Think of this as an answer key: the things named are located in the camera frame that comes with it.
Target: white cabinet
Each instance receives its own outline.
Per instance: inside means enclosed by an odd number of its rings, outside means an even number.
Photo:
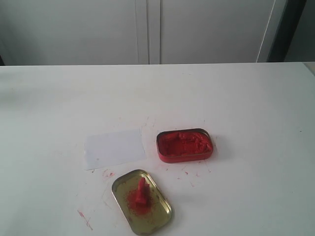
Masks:
[[[8,65],[266,61],[286,0],[2,0]]]

